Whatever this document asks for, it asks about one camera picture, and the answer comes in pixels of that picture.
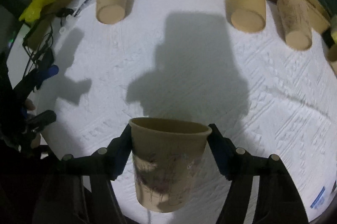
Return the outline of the lying paper cup with doodles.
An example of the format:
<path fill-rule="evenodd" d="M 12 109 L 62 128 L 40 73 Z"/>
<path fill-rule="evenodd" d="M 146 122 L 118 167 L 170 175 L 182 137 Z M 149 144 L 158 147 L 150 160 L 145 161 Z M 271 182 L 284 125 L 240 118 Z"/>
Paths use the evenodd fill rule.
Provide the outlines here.
<path fill-rule="evenodd" d="M 277 0 L 286 45 L 305 51 L 312 46 L 312 30 L 305 0 Z"/>

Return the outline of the lying paper cup far right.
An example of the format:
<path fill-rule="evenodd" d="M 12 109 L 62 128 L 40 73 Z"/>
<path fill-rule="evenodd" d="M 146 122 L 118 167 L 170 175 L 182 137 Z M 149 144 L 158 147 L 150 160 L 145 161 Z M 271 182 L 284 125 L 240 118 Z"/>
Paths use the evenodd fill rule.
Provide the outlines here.
<path fill-rule="evenodd" d="M 327 53 L 327 61 L 330 64 L 335 75 L 337 74 L 337 44 L 334 44 Z"/>

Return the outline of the white woven tablecloth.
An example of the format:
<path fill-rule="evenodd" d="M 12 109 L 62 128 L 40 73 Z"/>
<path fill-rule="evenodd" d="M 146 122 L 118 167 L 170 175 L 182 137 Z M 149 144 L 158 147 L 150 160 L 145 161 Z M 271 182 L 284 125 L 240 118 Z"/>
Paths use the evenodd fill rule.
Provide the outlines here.
<path fill-rule="evenodd" d="M 54 34 L 59 73 L 32 95 L 38 112 L 56 112 L 42 133 L 53 152 L 90 155 L 135 117 L 214 123 L 253 155 L 279 155 L 308 219 L 321 215 L 336 193 L 336 77 L 321 36 L 288 47 L 272 3 L 265 29 L 246 34 L 225 0 L 129 1 L 117 24 L 98 22 L 91 0 Z"/>

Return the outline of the paper cup with bamboo drawing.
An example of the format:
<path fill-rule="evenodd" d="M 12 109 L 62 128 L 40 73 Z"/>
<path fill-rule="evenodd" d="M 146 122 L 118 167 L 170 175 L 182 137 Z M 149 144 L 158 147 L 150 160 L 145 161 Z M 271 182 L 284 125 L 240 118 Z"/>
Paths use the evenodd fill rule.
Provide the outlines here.
<path fill-rule="evenodd" d="M 158 213 L 182 208 L 201 169 L 211 128 L 158 118 L 133 118 L 129 125 L 138 202 Z"/>

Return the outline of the yellow plastic bag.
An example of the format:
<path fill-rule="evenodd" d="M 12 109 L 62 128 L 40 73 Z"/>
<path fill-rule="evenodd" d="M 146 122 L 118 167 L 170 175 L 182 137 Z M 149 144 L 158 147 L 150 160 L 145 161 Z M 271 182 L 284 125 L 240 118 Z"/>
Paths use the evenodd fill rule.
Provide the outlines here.
<path fill-rule="evenodd" d="M 56 0 L 32 0 L 18 20 L 25 21 L 29 25 L 34 23 L 36 20 L 40 19 L 42 9 L 55 1 Z"/>

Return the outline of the pen on table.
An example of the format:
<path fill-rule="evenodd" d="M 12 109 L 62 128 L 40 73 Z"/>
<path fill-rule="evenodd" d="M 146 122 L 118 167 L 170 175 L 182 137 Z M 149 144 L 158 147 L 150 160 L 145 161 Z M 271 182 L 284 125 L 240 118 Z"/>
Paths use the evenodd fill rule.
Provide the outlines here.
<path fill-rule="evenodd" d="M 84 2 L 82 2 L 80 4 L 80 6 L 75 10 L 75 12 L 72 14 L 73 17 L 77 17 L 80 12 L 82 11 L 82 9 L 87 5 L 87 3 L 89 2 L 90 0 L 84 0 Z"/>

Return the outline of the blue white card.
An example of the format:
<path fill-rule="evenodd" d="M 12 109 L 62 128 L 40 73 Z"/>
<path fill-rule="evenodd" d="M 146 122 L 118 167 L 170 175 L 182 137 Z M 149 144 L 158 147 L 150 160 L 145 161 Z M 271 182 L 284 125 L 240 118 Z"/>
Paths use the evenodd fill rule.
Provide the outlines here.
<path fill-rule="evenodd" d="M 315 200 L 312 202 L 312 204 L 310 205 L 311 209 L 317 209 L 317 207 L 319 205 L 321 205 L 322 203 L 324 203 L 324 192 L 325 192 L 326 188 L 323 187 L 321 189 L 321 191 L 319 192 L 319 194 L 316 196 Z"/>

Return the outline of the plain lying paper cup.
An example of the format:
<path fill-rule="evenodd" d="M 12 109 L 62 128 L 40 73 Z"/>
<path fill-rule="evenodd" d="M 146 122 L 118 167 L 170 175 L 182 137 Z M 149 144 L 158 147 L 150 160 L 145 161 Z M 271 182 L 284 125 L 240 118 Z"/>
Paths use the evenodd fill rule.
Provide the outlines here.
<path fill-rule="evenodd" d="M 266 0 L 226 0 L 230 22 L 245 33 L 257 33 L 266 26 Z"/>

